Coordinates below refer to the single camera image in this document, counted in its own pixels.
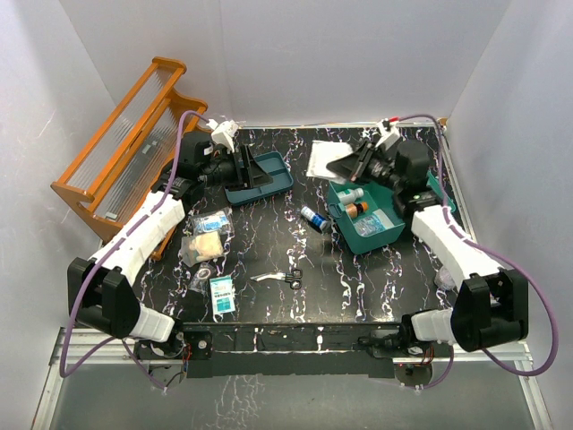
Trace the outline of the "white bottle green label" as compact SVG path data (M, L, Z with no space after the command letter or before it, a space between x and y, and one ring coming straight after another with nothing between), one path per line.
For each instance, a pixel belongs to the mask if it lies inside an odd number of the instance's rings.
M354 203L363 197L363 188L345 189L337 192L339 202L343 205Z

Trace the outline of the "white gauze pad packet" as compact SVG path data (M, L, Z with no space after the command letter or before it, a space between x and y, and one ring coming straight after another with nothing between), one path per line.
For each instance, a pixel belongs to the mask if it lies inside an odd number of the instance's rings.
M331 161L342 159L353 153L352 146L347 142L312 141L311 154L306 170L307 177L329 180L342 185L346 180L327 169Z

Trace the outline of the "amber bottle orange cap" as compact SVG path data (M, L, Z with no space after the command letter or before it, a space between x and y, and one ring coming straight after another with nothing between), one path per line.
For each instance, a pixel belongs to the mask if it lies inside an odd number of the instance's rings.
M367 202L352 202L345 206L346 214L350 219L356 219L368 211Z

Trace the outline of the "teal medicine kit box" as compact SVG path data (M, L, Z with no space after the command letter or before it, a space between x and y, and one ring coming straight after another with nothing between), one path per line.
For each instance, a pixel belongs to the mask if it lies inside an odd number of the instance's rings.
M354 204L365 203L367 208L353 218L340 195L350 196L350 191L357 189L363 190L363 196L356 198ZM353 254L369 253L396 242L406 227L394 211L392 191L375 183L340 185L329 182L327 203L329 215Z

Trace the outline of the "light blue cotton swab packet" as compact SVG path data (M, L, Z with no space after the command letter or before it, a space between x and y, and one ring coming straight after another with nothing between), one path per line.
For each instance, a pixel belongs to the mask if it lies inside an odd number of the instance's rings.
M355 230L361 237L372 237L394 227L389 216L381 209L359 219L355 223Z

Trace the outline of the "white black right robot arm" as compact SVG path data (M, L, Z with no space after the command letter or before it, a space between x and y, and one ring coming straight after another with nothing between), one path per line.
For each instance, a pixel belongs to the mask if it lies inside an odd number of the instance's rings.
M355 184L375 182L392 192L394 211L428 245L458 289L452 308L405 317L399 345L417 356L432 341L467 352L522 340L528 334L528 282L470 244L450 207L428 183L430 157L415 140L398 143L393 157L371 143L332 160L327 169Z

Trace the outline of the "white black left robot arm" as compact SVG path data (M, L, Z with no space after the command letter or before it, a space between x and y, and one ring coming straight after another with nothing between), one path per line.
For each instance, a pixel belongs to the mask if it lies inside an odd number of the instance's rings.
M90 258L70 263L68 325L80 323L114 339L152 340L163 356L179 355L185 336L174 328L175 320L146 307L133 292L142 265L184 220L199 191L218 185L243 191L271 181L248 146L230 150L212 138L199 140L197 133L185 133L132 218Z

